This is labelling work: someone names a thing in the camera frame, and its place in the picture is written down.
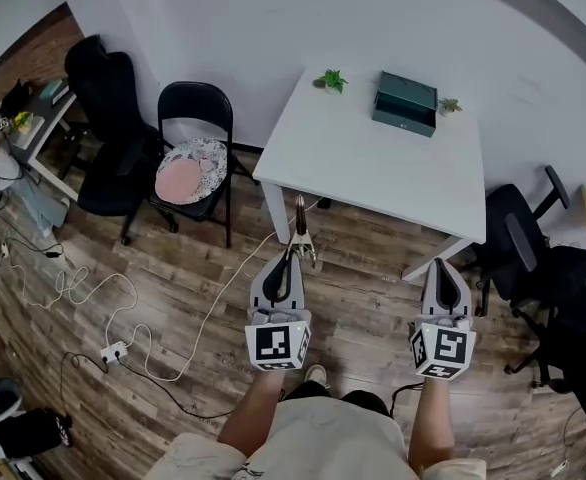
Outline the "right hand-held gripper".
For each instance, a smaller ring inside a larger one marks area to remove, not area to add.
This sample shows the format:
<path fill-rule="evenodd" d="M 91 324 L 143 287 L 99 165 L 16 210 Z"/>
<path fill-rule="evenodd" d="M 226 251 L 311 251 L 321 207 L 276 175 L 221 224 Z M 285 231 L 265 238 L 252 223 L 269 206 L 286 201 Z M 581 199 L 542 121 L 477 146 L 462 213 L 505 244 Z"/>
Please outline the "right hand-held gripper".
<path fill-rule="evenodd" d="M 462 315 L 418 320 L 411 327 L 410 346 L 418 376 L 450 381 L 471 363 L 476 333 L 469 315 L 471 291 L 462 275 L 436 258 L 428 267 L 422 291 L 423 315 Z"/>

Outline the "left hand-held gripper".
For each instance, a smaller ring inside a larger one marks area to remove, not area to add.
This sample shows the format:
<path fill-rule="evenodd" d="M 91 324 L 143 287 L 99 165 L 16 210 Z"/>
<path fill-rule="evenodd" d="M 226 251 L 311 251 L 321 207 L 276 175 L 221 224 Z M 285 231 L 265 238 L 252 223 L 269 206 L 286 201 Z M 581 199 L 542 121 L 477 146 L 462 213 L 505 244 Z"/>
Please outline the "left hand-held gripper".
<path fill-rule="evenodd" d="M 279 253 L 255 275 L 245 336 L 250 363 L 261 371 L 299 370 L 311 339 L 311 313 L 304 307 L 301 261 Z"/>

